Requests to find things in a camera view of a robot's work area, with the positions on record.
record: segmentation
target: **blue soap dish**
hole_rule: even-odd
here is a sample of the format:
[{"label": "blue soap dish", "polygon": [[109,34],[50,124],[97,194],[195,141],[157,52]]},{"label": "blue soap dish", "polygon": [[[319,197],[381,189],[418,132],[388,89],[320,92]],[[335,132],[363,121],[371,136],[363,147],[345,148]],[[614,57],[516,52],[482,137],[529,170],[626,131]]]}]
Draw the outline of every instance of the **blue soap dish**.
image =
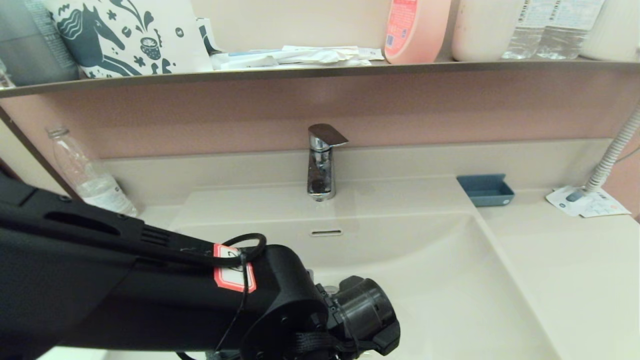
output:
[{"label": "blue soap dish", "polygon": [[458,176],[458,182],[476,207],[505,206],[515,193],[504,182],[505,174]]}]

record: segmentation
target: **pink soap bottle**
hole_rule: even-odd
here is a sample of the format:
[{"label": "pink soap bottle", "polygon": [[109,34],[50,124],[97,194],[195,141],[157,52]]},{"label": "pink soap bottle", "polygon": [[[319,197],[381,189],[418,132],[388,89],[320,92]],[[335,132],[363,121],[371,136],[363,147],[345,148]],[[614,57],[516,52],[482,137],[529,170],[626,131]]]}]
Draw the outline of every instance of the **pink soap bottle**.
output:
[{"label": "pink soap bottle", "polygon": [[393,0],[385,56],[392,64],[432,63],[447,31],[451,0]]}]

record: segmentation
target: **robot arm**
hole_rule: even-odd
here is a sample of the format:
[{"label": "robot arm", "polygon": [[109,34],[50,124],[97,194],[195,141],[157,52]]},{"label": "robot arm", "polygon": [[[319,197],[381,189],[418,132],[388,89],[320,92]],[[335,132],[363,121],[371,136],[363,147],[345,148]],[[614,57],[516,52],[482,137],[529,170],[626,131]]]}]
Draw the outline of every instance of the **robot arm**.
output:
[{"label": "robot arm", "polygon": [[[287,247],[259,234],[227,245],[245,239],[260,243],[241,249],[243,264],[207,241],[0,176],[0,360],[56,345],[323,360],[397,347],[399,323],[375,282],[350,277],[328,295]],[[218,285],[216,269],[235,266],[255,288]]]}]

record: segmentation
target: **white hose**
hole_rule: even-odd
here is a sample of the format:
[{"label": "white hose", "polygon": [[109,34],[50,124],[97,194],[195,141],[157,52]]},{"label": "white hose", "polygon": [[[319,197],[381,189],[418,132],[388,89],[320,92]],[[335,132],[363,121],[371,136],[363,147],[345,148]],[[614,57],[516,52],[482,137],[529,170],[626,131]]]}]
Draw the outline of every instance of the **white hose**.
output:
[{"label": "white hose", "polygon": [[634,113],[622,127],[622,130],[620,130],[611,145],[609,145],[607,152],[602,157],[602,160],[600,160],[593,175],[591,175],[591,179],[589,179],[589,182],[584,188],[585,193],[596,192],[602,187],[607,177],[609,177],[609,174],[611,174],[611,169],[613,165],[616,164],[622,150],[625,149],[638,129],[640,129],[640,101],[636,104]]}]

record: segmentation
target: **wooden shelf edge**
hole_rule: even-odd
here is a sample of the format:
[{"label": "wooden shelf edge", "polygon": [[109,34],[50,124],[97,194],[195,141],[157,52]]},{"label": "wooden shelf edge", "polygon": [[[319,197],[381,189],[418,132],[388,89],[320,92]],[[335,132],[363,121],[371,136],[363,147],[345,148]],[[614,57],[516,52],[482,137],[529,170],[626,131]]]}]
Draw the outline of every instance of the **wooden shelf edge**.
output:
[{"label": "wooden shelf edge", "polygon": [[119,86],[163,85],[177,83],[199,83],[215,81],[334,78],[342,76],[379,76],[392,74],[426,74],[436,72],[476,72],[498,70],[611,70],[640,73],[640,63],[617,61],[595,61],[576,59],[570,61],[494,61],[484,63],[440,62],[415,65],[374,65],[370,67],[335,67],[323,69],[251,70],[233,72],[199,72],[189,74],[167,74],[133,76],[129,78],[85,79],[64,83],[21,86],[0,90],[0,99],[51,92],[92,90]]}]

